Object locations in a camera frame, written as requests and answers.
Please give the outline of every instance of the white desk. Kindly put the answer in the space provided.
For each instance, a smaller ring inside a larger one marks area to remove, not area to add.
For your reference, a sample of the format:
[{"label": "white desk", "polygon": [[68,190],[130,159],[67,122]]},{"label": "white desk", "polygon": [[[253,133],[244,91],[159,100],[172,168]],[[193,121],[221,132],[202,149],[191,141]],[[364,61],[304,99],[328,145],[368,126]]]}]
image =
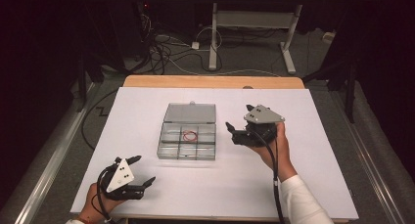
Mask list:
[{"label": "white desk", "polygon": [[287,72],[295,74],[296,68],[290,54],[290,45],[300,18],[302,5],[296,5],[292,13],[271,12],[247,12],[247,11],[218,11],[217,3],[213,3],[211,42],[209,54],[209,69],[216,69],[217,57],[217,27],[218,26],[243,26],[265,28],[287,28],[287,39],[280,43],[281,53],[284,58]]},{"label": "white desk", "polygon": [[[216,160],[158,159],[167,105],[191,101],[216,104]],[[140,155],[131,165],[133,183],[157,179],[142,200],[123,203],[112,212],[114,217],[277,220],[272,171],[251,150],[233,145],[226,130],[225,121],[237,129],[246,125],[246,104],[263,104],[287,119],[293,164],[314,196],[335,220],[358,218],[305,89],[120,88],[71,212],[82,209],[89,185],[116,157]]]}]

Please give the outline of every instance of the person's right hand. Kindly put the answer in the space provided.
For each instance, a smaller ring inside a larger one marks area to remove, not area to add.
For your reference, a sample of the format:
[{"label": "person's right hand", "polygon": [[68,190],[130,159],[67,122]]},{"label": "person's right hand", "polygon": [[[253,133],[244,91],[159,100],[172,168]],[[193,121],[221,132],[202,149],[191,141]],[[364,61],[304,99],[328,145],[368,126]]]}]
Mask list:
[{"label": "person's right hand", "polygon": [[[277,139],[269,144],[274,157],[278,160],[278,178],[281,182],[284,182],[288,178],[297,175],[296,170],[290,161],[290,148],[288,139],[286,137],[286,129],[284,122],[276,123],[277,126]],[[273,169],[271,154],[265,147],[249,147],[254,152],[258,153],[262,160],[268,167]]]}]

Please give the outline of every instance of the person's left hand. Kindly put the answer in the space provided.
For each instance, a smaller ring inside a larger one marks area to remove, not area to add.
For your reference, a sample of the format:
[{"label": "person's left hand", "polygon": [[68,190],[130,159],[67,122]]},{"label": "person's left hand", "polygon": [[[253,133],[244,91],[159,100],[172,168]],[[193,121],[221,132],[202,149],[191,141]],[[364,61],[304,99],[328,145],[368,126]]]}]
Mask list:
[{"label": "person's left hand", "polygon": [[[101,192],[100,194],[104,209],[107,213],[113,211],[118,205],[122,204],[125,201],[113,201],[108,199],[104,194]],[[97,184],[93,183],[89,187],[88,194],[86,195],[85,206],[82,208],[82,211],[79,213],[78,217],[85,221],[91,223],[97,223],[101,220],[104,220],[104,216],[94,208],[97,208],[100,212],[102,212],[101,207],[98,202],[97,197]]]}]

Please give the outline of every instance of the white paper sheet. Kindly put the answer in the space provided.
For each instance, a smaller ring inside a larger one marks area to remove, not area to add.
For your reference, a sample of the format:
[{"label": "white paper sheet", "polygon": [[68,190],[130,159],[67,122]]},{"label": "white paper sheet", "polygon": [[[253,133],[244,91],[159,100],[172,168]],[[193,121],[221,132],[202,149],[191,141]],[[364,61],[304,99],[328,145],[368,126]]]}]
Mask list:
[{"label": "white paper sheet", "polygon": [[[191,101],[216,104],[216,160],[158,159],[168,104]],[[309,91],[261,89],[120,88],[71,212],[82,209],[89,185],[116,157],[140,155],[131,165],[132,183],[157,179],[142,200],[123,203],[115,216],[277,218],[272,171],[257,154],[234,145],[225,125],[243,129],[246,105],[257,104],[286,118],[292,162],[329,215],[358,218]]]}]

